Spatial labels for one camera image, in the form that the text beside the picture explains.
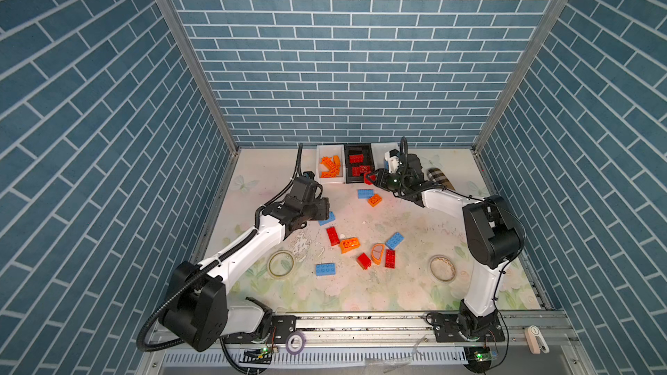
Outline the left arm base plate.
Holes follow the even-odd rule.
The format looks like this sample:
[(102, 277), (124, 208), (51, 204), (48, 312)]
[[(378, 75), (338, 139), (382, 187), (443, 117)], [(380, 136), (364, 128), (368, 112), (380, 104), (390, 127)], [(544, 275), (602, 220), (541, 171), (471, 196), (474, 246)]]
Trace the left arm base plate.
[(296, 322), (295, 315), (273, 315), (271, 319), (264, 319), (252, 333), (232, 333), (223, 339), (227, 344), (284, 345), (296, 331)]

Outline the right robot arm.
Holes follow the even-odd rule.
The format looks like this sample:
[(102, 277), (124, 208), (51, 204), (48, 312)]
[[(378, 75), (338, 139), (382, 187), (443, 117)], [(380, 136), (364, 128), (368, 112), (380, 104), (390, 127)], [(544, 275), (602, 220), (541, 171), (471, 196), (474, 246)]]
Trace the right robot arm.
[(440, 169), (422, 168), (420, 158), (409, 152), (406, 138), (397, 149), (385, 153), (383, 168), (364, 173), (364, 179), (396, 198), (462, 220), (475, 263), (457, 323), (467, 337), (494, 324), (499, 317), (501, 277), (525, 247), (519, 220), (505, 200), (499, 195), (478, 198), (455, 190)]

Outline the small red lego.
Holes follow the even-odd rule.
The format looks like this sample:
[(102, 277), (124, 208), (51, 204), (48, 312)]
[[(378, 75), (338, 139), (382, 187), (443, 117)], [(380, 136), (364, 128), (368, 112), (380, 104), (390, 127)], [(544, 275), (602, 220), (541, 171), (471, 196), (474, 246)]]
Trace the small red lego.
[(373, 185), (376, 176), (371, 173), (364, 173), (364, 182), (366, 185)]

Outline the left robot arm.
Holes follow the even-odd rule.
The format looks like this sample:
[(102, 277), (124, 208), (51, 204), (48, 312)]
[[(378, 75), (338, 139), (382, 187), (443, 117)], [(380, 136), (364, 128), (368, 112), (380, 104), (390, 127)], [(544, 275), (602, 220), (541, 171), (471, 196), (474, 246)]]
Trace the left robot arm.
[(176, 336), (162, 348), (187, 344), (198, 352), (220, 338), (241, 334), (251, 340), (269, 335), (273, 310), (259, 300), (230, 300), (231, 288), (271, 249), (314, 220), (326, 220), (330, 208), (313, 172), (296, 175), (287, 189), (255, 211), (255, 225), (215, 255), (185, 261), (172, 274), (164, 304), (154, 320)]

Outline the orange long lego chassis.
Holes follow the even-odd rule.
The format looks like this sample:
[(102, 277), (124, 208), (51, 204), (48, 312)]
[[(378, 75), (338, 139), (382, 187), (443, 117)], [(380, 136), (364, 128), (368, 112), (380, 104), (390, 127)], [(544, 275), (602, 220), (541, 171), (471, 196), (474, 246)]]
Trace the orange long lego chassis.
[(340, 170), (341, 169), (340, 158), (338, 156), (333, 156), (333, 157), (324, 156), (323, 158), (321, 158), (321, 166), (323, 166), (323, 170), (321, 171), (321, 173), (335, 169)]

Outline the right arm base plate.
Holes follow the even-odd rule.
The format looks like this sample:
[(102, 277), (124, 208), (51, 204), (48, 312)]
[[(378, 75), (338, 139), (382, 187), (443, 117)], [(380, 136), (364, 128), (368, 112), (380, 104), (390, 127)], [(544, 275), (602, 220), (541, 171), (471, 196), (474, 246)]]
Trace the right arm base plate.
[(425, 322), (434, 332), (438, 343), (505, 341), (505, 328), (497, 311), (476, 317), (470, 312), (428, 312)]

